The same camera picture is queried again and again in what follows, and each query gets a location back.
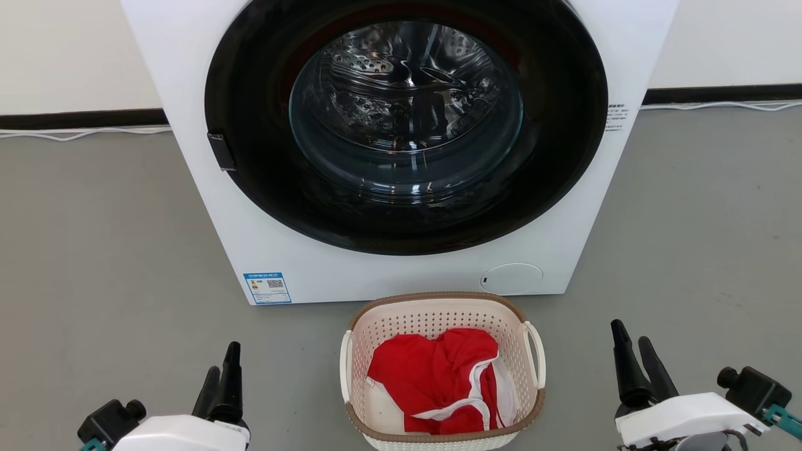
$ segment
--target laundry basket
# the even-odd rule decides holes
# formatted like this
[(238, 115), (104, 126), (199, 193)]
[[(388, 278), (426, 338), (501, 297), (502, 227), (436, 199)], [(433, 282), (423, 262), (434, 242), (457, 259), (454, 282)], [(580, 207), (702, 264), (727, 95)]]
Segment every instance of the laundry basket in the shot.
[[(431, 436), (390, 431), (382, 413), (377, 412), (381, 409), (366, 395), (373, 352), (396, 335), (420, 334), (434, 339), (455, 327), (485, 330), (498, 342), (500, 358), (516, 386), (520, 407), (515, 421), (506, 428), (479, 433)], [(365, 439), (380, 451), (484, 451), (507, 445), (543, 408), (545, 379), (543, 343), (535, 327), (507, 299), (485, 293), (425, 293), (379, 299), (351, 321), (340, 348), (340, 386), (346, 412)]]

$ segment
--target washing machine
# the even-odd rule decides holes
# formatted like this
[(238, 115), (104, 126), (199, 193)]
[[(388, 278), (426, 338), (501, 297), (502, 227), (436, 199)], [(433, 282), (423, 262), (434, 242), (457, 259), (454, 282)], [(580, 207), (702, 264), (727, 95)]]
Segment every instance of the washing machine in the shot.
[(253, 305), (564, 293), (677, 4), (123, 0)]

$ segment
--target basket handle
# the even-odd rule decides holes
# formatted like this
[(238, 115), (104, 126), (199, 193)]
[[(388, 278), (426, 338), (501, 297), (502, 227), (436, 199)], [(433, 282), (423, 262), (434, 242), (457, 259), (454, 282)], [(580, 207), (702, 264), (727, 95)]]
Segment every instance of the basket handle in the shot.
[[(529, 333), (529, 336), (532, 337), (532, 341), (535, 343), (535, 352), (536, 358), (534, 360), (529, 361), (529, 367), (532, 371), (532, 378), (534, 379), (535, 387), (541, 389), (546, 386), (546, 354), (545, 350), (543, 349), (543, 340), (541, 340), (541, 335), (537, 333), (537, 329), (529, 322), (525, 322), (524, 326), (526, 331)], [(526, 351), (530, 354), (532, 353), (532, 347), (529, 346), (529, 340), (525, 340), (526, 342)]]
[(342, 400), (348, 404), (350, 402), (350, 378), (351, 378), (351, 331), (346, 331), (342, 336), (340, 345), (340, 390)]

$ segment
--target red clothing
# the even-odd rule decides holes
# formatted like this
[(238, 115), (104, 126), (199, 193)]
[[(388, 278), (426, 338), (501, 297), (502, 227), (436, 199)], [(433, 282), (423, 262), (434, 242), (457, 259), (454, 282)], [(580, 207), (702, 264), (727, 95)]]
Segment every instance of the red clothing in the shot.
[(433, 340), (398, 335), (379, 345), (367, 376), (404, 412), (407, 432), (480, 432), (504, 427), (492, 367), (498, 355), (498, 343), (479, 329), (451, 329)]

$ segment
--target white wall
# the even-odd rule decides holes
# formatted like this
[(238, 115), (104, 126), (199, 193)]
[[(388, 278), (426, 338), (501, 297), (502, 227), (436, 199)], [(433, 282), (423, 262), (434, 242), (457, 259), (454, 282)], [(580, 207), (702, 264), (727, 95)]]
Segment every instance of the white wall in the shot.
[(159, 108), (118, 0), (0, 0), (0, 115)]
[(682, 0), (651, 87), (802, 83), (802, 0)]
[[(3, 0), (0, 43), (0, 115), (160, 106), (117, 0)], [(801, 0), (683, 0), (651, 87), (802, 83), (800, 43)]]

